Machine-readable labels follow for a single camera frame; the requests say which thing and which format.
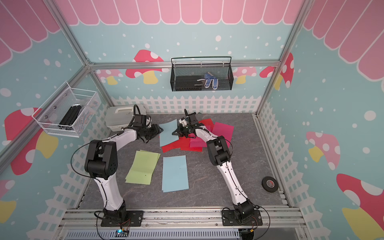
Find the blue paper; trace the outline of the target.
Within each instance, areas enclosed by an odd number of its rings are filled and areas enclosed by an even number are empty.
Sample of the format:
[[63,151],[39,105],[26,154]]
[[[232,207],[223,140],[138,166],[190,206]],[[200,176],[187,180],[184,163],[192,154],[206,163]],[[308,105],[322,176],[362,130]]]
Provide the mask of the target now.
[[163,158],[162,191],[164,193],[189,189],[186,156]]
[[163,129],[160,133],[160,147],[164,147],[179,140],[178,135],[173,135],[173,132],[177,129],[177,123],[177,120],[173,120],[159,125],[159,127]]

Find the large green paper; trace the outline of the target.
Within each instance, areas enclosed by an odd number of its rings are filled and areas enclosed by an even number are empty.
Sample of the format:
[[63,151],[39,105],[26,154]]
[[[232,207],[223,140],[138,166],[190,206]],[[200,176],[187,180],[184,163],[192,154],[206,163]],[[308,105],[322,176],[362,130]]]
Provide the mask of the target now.
[[126,183],[150,185],[160,155],[159,153],[136,151],[133,164],[126,176]]

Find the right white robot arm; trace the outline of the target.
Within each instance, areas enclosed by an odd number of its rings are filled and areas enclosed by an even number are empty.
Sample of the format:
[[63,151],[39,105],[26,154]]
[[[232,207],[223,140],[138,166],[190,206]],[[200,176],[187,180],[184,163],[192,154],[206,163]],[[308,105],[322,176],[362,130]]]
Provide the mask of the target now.
[[229,189],[235,220],[240,225],[245,225],[250,221],[257,224],[257,220],[260,219],[255,215],[257,208],[250,201],[237,179],[231,162],[232,154],[228,141],[224,136],[217,136],[209,131],[204,124],[198,121],[195,112],[189,114],[187,110],[184,110],[184,113],[185,116],[179,120],[177,129],[172,134],[185,138],[189,138],[193,134],[207,144],[209,159],[213,166],[217,167]]

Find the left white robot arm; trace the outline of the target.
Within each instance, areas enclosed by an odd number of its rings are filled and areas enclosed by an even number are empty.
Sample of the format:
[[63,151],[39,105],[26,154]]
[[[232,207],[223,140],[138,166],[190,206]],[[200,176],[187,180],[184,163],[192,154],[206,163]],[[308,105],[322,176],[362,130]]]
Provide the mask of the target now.
[[116,180],[118,150],[136,140],[148,143],[164,131],[153,124],[152,118],[142,113],[138,105],[133,105],[132,110],[130,123],[122,127],[116,136],[90,142],[85,161],[85,171],[97,183],[104,201],[102,223],[120,228],[130,224],[131,216]]

